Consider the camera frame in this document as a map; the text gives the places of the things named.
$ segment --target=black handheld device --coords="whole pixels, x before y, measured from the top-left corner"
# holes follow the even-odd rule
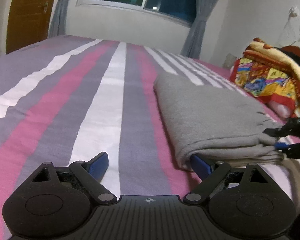
[[[96,180],[108,167],[105,152],[69,167],[42,163],[3,206],[10,240],[290,239],[294,205],[260,166],[231,168],[200,155],[190,162],[202,182],[183,199],[118,200]]]

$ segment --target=bed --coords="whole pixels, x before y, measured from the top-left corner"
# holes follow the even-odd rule
[[[0,240],[10,236],[3,203],[45,161],[67,166],[106,151],[101,183],[117,197],[183,196],[200,182],[172,157],[153,90],[163,71],[249,96],[228,70],[117,41],[65,35],[0,58]],[[263,168],[300,211],[300,160]]]

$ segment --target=door handle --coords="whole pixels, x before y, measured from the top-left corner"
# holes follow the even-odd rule
[[[43,13],[47,13],[48,11],[49,2],[45,2],[44,5],[39,6],[43,8]]]

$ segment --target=silver screw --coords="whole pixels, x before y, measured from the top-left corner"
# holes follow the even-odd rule
[[[98,199],[103,201],[103,202],[108,202],[110,200],[113,200],[114,196],[112,194],[109,194],[109,193],[103,193],[103,194],[98,196]]]
[[[196,193],[190,193],[190,194],[186,195],[186,199],[191,202],[198,202],[201,199],[201,196]]]

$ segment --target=window sill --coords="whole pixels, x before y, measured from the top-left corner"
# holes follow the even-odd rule
[[[120,3],[120,2],[111,2],[111,1],[103,1],[103,0],[82,0],[82,1],[77,1],[76,6],[82,6],[82,5],[97,5],[97,6],[105,6],[108,8],[115,8],[115,9],[120,9],[120,10],[132,10],[132,11],[139,11],[143,13],[148,13],[152,14],[155,16],[158,16],[160,18],[163,18],[165,20],[169,20],[171,22],[183,25],[185,27],[191,27],[192,23],[187,22],[185,20],[158,12],[150,9],[143,9],[141,6],[137,5],[132,5],[132,4],[126,4],[126,3]]]

